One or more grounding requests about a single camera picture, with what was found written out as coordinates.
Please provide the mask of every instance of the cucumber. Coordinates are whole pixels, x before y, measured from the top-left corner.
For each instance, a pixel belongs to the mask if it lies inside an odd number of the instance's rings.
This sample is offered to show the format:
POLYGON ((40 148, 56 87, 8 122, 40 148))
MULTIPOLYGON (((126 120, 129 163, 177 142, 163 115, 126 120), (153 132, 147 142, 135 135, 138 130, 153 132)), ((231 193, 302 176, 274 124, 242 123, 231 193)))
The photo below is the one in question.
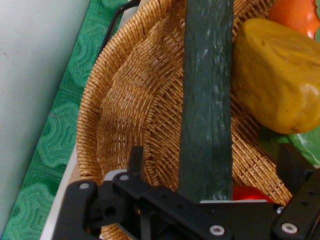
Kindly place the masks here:
POLYGON ((232 199, 233 0, 187 0, 178 192, 232 199))

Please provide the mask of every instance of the red tomato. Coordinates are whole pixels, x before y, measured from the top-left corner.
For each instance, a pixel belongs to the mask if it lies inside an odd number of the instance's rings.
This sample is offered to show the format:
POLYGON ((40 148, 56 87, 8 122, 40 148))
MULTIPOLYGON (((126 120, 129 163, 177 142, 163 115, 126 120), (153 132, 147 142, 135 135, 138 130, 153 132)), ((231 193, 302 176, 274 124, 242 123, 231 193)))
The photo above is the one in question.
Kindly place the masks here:
POLYGON ((316 0, 277 0, 269 19, 314 39, 320 21, 316 0))
POLYGON ((267 200, 269 203, 274 201, 254 186, 234 186, 233 200, 267 200))

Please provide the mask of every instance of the wicker basket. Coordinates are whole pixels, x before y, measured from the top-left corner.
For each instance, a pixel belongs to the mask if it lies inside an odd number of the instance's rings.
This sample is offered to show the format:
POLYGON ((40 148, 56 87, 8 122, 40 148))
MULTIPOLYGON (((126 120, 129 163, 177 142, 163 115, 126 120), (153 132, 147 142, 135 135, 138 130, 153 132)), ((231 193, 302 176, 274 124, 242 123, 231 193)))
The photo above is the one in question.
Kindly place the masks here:
MULTIPOLYGON (((245 20, 265 18, 273 2, 235 0, 233 36, 245 20)), ((150 0, 100 54, 78 117, 83 179, 100 184, 107 172, 126 168, 132 146, 143 145, 146 181, 177 188, 185 11, 185 0, 150 0)), ((234 184, 258 187, 287 203, 290 193, 257 145, 259 124, 231 97, 234 184)), ((128 238, 116 226, 105 228, 103 236, 128 238)))

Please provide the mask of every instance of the white wall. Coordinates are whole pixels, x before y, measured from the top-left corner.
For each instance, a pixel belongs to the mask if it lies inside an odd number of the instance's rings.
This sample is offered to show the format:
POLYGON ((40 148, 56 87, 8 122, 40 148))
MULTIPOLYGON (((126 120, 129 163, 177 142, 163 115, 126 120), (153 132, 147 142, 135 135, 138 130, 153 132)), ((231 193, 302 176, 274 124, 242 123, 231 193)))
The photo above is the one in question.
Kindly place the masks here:
POLYGON ((0 0, 0 234, 90 0, 0 0))

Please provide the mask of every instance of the green tile border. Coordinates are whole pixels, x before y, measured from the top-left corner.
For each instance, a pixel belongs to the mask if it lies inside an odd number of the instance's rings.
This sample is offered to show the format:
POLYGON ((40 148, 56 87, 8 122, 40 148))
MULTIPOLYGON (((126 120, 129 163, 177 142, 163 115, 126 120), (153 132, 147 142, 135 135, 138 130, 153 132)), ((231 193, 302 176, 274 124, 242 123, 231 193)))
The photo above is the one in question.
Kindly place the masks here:
POLYGON ((39 239, 76 142, 76 126, 90 71, 117 7, 127 0, 91 0, 59 90, 36 146, 3 240, 39 239))

